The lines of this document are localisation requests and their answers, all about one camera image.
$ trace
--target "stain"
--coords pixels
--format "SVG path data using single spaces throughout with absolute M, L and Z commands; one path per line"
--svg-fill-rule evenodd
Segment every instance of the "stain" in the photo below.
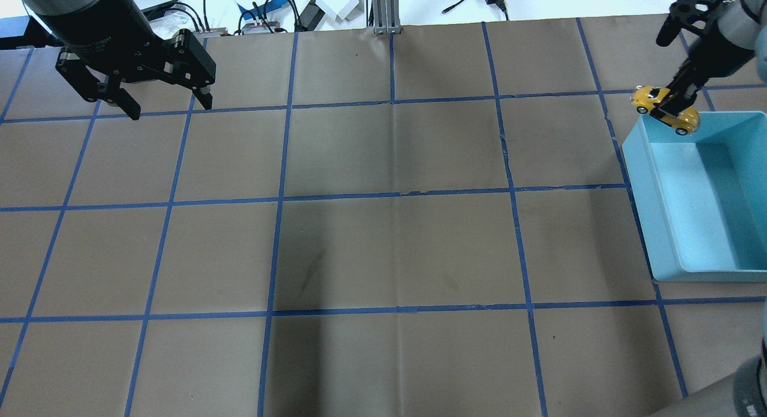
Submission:
M 315 255 L 315 258 L 312 260 L 312 262 L 309 264 L 309 267 L 306 269 L 306 277 L 304 278 L 304 283 L 301 284 L 301 292 L 300 294 L 304 294 L 304 291 L 306 291 L 307 287 L 309 287 L 309 282 L 312 280 L 312 278 L 315 276 L 315 273 L 317 273 L 318 270 L 320 270 L 320 267 L 322 267 L 323 259 L 325 258 L 325 251 L 321 250 L 320 252 Z
M 442 275 L 442 278 L 445 280 L 445 284 L 449 287 L 449 289 L 452 289 L 453 291 L 460 291 L 461 286 L 458 285 L 458 281 L 455 280 L 454 277 L 451 277 L 450 275 Z

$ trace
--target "metal post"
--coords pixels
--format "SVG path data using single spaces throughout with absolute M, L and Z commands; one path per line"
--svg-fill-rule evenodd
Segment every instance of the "metal post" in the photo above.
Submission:
M 373 32 L 389 34 L 402 32 L 400 0 L 373 0 Z

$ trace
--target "yellow toy car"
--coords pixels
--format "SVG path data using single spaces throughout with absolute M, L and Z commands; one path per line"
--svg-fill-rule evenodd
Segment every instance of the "yellow toy car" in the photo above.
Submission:
M 647 114 L 655 110 L 656 106 L 669 92 L 667 87 L 637 86 L 636 91 L 631 96 L 631 104 L 636 107 L 636 111 L 641 114 Z M 673 128 L 678 135 L 687 135 L 698 129 L 700 114 L 695 108 L 688 107 L 682 111 L 679 116 L 664 113 L 659 108 L 657 111 L 662 113 L 663 116 L 658 117 L 655 116 L 655 114 L 651 114 L 650 116 L 655 117 L 655 119 L 658 119 Z

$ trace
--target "plastic bin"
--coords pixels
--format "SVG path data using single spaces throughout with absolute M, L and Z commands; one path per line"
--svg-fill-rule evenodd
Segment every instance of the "plastic bin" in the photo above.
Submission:
M 655 279 L 767 282 L 767 114 L 641 116 L 623 150 Z

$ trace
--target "grid of blue tape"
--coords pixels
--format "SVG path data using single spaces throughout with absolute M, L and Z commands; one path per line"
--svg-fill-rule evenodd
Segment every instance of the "grid of blue tape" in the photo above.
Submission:
M 28 63 L 33 54 L 33 50 L 28 52 L 27 57 L 22 65 L 22 69 L 17 77 L 16 83 L 12 87 L 11 94 L 8 101 L 3 108 L 2 114 L 0 114 L 0 125 L 2 123 L 11 122 L 51 122 L 52 120 L 90 120 L 88 124 L 88 130 L 83 140 L 82 147 L 80 148 L 79 156 L 77 157 L 77 163 L 70 180 L 68 190 L 65 196 L 65 201 L 61 206 L 20 206 L 20 207 L 0 207 L 0 212 L 14 212 L 14 211 L 58 211 L 58 219 L 54 228 L 52 237 L 50 238 L 49 247 L 47 248 L 46 258 L 44 258 L 41 273 L 38 277 L 38 282 L 35 285 L 35 291 L 32 294 L 31 301 L 27 313 L 23 317 L 5 317 L 0 318 L 0 324 L 21 324 L 22 329 L 19 333 L 19 339 L 17 340 L 16 348 L 14 349 L 11 362 L 9 364 L 8 371 L 3 381 L 2 390 L 0 390 L 0 406 L 2 406 L 8 385 L 11 381 L 14 367 L 16 367 L 16 360 L 19 357 L 22 344 L 25 338 L 29 324 L 33 322 L 85 322 L 85 321 L 142 321 L 139 343 L 137 346 L 136 357 L 134 360 L 134 369 L 132 370 L 131 384 L 129 384 L 128 398 L 126 401 L 124 415 L 126 417 L 131 414 L 132 398 L 136 388 L 136 381 L 139 373 L 141 355 L 143 351 L 143 343 L 146 338 L 146 327 L 149 321 L 153 319 L 216 319 L 216 318 L 241 318 L 241 317 L 263 317 L 265 318 L 265 332 L 263 341 L 263 352 L 261 356 L 261 374 L 258 387 L 258 416 L 263 416 L 264 413 L 264 397 L 266 389 L 266 377 L 267 377 L 267 365 L 268 365 L 268 352 L 271 336 L 271 321 L 273 317 L 280 316 L 320 316 L 320 315 L 342 315 L 342 314 L 365 314 L 365 313 L 416 313 L 416 312 L 440 312 L 440 311 L 474 311 L 474 310 L 525 310 L 528 313 L 529 319 L 529 331 L 532 344 L 532 355 L 535 367 L 535 376 L 537 381 L 537 388 L 539 389 L 540 409 L 544 417 L 548 416 L 548 410 L 546 407 L 545 388 L 542 370 L 540 370 L 540 355 L 537 350 L 537 335 L 535 332 L 535 310 L 540 309 L 564 309 L 564 308 L 595 308 L 595 307 L 643 307 L 643 306 L 656 306 L 660 310 L 660 316 L 663 322 L 663 329 L 666 333 L 666 339 L 668 340 L 669 352 L 671 353 L 672 360 L 674 362 L 674 368 L 677 372 L 677 379 L 680 385 L 680 391 L 682 395 L 687 395 L 687 387 L 685 385 L 679 359 L 677 357 L 676 347 L 674 346 L 674 338 L 671 333 L 671 327 L 669 326 L 668 317 L 666 316 L 665 307 L 668 305 L 689 305 L 689 304 L 707 304 L 707 303 L 758 303 L 764 302 L 764 296 L 753 297 L 720 297 L 720 298 L 693 298 L 693 299 L 663 299 L 660 294 L 660 289 L 657 284 L 653 284 L 655 291 L 654 300 L 618 300 L 618 301 L 590 301 L 590 302 L 552 302 L 552 303 L 534 303 L 532 301 L 532 295 L 530 291 L 529 278 L 527 273 L 527 265 L 525 259 L 525 249 L 523 243 L 523 234 L 520 228 L 520 219 L 518 218 L 518 210 L 515 194 L 521 191 L 550 191 L 550 190 L 587 190 L 587 189 L 608 189 L 608 188 L 624 188 L 627 191 L 631 209 L 635 216 L 636 227 L 638 228 L 642 246 L 645 252 L 645 258 L 647 266 L 649 267 L 649 259 L 647 259 L 647 251 L 644 247 L 644 236 L 639 223 L 638 213 L 636 212 L 635 201 L 633 200 L 633 193 L 631 191 L 631 185 L 628 180 L 628 175 L 621 155 L 621 149 L 617 144 L 615 131 L 613 129 L 612 122 L 608 119 L 608 108 L 606 107 L 605 95 L 610 94 L 622 94 L 630 93 L 631 90 L 603 90 L 600 85 L 599 76 L 597 75 L 596 68 L 594 67 L 594 60 L 591 56 L 591 50 L 587 42 L 586 34 L 581 24 L 580 19 L 576 19 L 578 25 L 578 31 L 583 42 L 584 50 L 586 52 L 589 67 L 594 78 L 595 91 L 580 91 L 580 92 L 549 92 L 549 93 L 532 93 L 521 95 L 501 95 L 498 89 L 498 81 L 496 79 L 496 67 L 493 61 L 493 51 L 491 50 L 490 38 L 488 37 L 487 26 L 482 23 L 482 34 L 485 40 L 485 46 L 487 47 L 488 62 L 490 63 L 491 79 L 493 79 L 493 95 L 485 96 L 469 96 L 469 97 L 455 97 L 455 98 L 424 98 L 424 99 L 408 99 L 397 100 L 395 99 L 395 79 L 394 79 L 394 35 L 389 36 L 389 83 L 391 84 L 391 97 L 388 101 L 363 101 L 363 102 L 342 102 L 342 103 L 328 103 L 328 104 L 312 104 L 312 105 L 293 105 L 293 85 L 295 81 L 295 65 L 296 55 L 298 53 L 298 35 L 293 38 L 293 48 L 291 55 L 291 67 L 290 67 L 290 79 L 288 85 L 288 102 L 286 105 L 278 106 L 266 106 L 266 107 L 242 107 L 242 108 L 219 108 L 214 110 L 195 110 L 194 109 L 194 96 L 189 100 L 189 107 L 186 111 L 165 111 L 165 112 L 150 112 L 144 113 L 144 116 L 169 116 L 170 114 L 185 114 L 186 121 L 184 124 L 184 131 L 182 141 L 179 149 L 178 158 L 176 160 L 176 169 L 173 176 L 173 184 L 170 190 L 170 196 L 167 202 L 159 203 L 141 203 L 141 204 L 101 204 L 101 205 L 84 205 L 84 206 L 70 206 L 69 199 L 74 189 L 74 183 L 77 179 L 77 173 L 79 172 L 82 160 L 87 149 L 90 134 L 93 131 L 93 125 L 97 119 L 115 119 L 122 116 L 99 116 L 98 110 L 101 103 L 97 103 L 91 116 L 70 116 L 70 117 L 41 117 L 40 119 L 6 119 L 8 109 L 11 107 L 14 96 L 16 95 L 19 84 L 21 84 L 22 78 L 27 70 Z M 688 49 L 685 38 L 680 35 L 682 43 L 685 49 Z M 742 84 L 742 86 L 717 86 L 708 87 L 702 90 L 702 94 L 706 98 L 706 102 L 709 107 L 714 110 L 714 105 L 708 94 L 708 90 L 720 90 L 720 89 L 755 89 L 756 87 L 765 87 L 764 84 Z M 621 168 L 621 174 L 623 176 L 623 182 L 620 184 L 604 184 L 604 185 L 567 185 L 561 187 L 515 187 L 511 169 L 509 168 L 509 151 L 506 146 L 505 128 L 503 124 L 503 114 L 501 109 L 501 100 L 510 98 L 533 98 L 542 96 L 569 96 L 569 95 L 597 95 L 602 104 L 602 110 L 605 114 L 606 125 L 608 126 L 608 132 L 613 142 L 616 159 Z M 482 101 L 493 100 L 496 103 L 496 114 L 499 125 L 499 135 L 501 139 L 502 154 L 504 157 L 504 163 L 506 165 L 506 177 L 509 182 L 507 188 L 484 188 L 484 189 L 469 189 L 469 190 L 444 190 L 444 191 L 428 191 L 428 192 L 411 192 L 411 193 L 399 193 L 399 192 L 386 192 L 386 193 L 373 193 L 373 194 L 331 194 L 331 195 L 316 195 L 316 196 L 303 196 L 303 197 L 286 197 L 285 196 L 285 167 L 287 161 L 288 152 L 288 139 L 290 136 L 290 118 L 291 110 L 295 108 L 326 108 L 326 107 L 350 107 L 350 106 L 367 106 L 367 105 L 380 105 L 380 104 L 404 104 L 404 103 L 423 103 L 423 102 L 447 102 L 447 101 Z M 178 178 L 181 169 L 181 163 L 183 160 L 184 147 L 186 146 L 186 136 L 189 132 L 189 123 L 191 122 L 193 114 L 206 114 L 206 113 L 225 113 L 236 111 L 260 111 L 260 110 L 285 110 L 285 133 L 283 139 L 282 150 L 282 163 L 280 163 L 280 184 L 279 184 L 279 196 L 269 198 L 239 198 L 239 199 L 215 199 L 215 200 L 200 200 L 200 201 L 175 201 L 176 185 L 178 184 Z M 508 303 L 508 304 L 494 304 L 494 305 L 441 305 L 441 306 L 419 306 L 419 307 L 368 307 L 368 308 L 341 308 L 341 309 L 325 309 L 325 310 L 275 310 L 274 309 L 274 286 L 276 285 L 276 273 L 277 273 L 277 253 L 279 252 L 279 237 L 280 237 L 280 224 L 282 223 L 282 205 L 285 201 L 312 201 L 312 200 L 334 200 L 345 198 L 396 198 L 396 197 L 419 197 L 430 195 L 449 195 L 449 194 L 492 194 L 492 193 L 508 193 L 512 202 L 512 215 L 515 225 L 515 236 L 517 240 L 517 249 L 520 254 L 521 272 L 523 273 L 523 286 L 525 289 L 525 303 Z M 188 206 L 188 205 L 202 205 L 202 204 L 239 204 L 239 203 L 265 203 L 274 202 L 277 204 L 276 226 L 274 227 L 274 243 L 271 254 L 271 271 L 269 278 L 268 289 L 268 303 L 267 310 L 265 311 L 251 311 L 251 312 L 225 312 L 225 313 L 165 313 L 165 314 L 153 314 L 151 313 L 151 306 L 153 301 L 154 289 L 156 285 L 157 275 L 159 273 L 159 265 L 161 264 L 162 251 L 164 250 L 165 237 L 167 236 L 168 226 L 170 223 L 170 216 L 175 206 Z M 56 237 L 61 228 L 61 222 L 64 218 L 64 214 L 67 210 L 100 210 L 100 209 L 141 209 L 142 207 L 165 207 L 165 220 L 162 226 L 161 241 L 157 250 L 156 261 L 153 269 L 152 279 L 150 283 L 150 290 L 146 299 L 146 306 L 143 314 L 126 314 L 126 315 L 110 315 L 110 316 L 33 316 L 32 312 L 35 308 L 35 303 L 38 298 L 38 294 L 41 289 L 42 282 L 46 276 L 47 264 L 50 261 L 50 255 L 52 255 Z

